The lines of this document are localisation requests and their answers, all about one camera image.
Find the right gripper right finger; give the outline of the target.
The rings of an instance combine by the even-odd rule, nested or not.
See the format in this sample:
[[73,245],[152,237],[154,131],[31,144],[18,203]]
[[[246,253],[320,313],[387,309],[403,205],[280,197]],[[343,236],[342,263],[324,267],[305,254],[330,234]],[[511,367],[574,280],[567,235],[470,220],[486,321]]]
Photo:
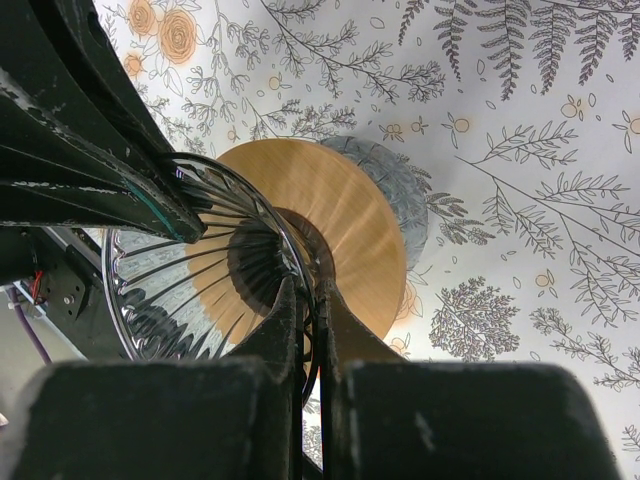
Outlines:
[[23,389],[5,479],[616,479],[588,395],[544,363],[410,362],[291,280],[217,360],[67,361]]

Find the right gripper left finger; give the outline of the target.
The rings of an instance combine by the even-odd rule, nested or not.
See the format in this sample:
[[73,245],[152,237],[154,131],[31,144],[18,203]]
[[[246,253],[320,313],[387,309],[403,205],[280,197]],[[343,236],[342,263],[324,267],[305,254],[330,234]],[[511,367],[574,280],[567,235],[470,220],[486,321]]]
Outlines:
[[1,222],[134,229],[192,243],[203,223],[172,146],[89,1],[1,5]]

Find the grey glass mug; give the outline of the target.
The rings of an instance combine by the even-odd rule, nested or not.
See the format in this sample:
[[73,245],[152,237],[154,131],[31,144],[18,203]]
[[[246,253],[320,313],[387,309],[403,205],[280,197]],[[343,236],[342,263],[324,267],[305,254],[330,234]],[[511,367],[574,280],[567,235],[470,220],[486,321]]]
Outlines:
[[320,144],[348,158],[382,192],[403,236],[407,269],[412,270],[427,242],[428,210],[425,195],[407,163],[382,144],[360,137],[333,136]]

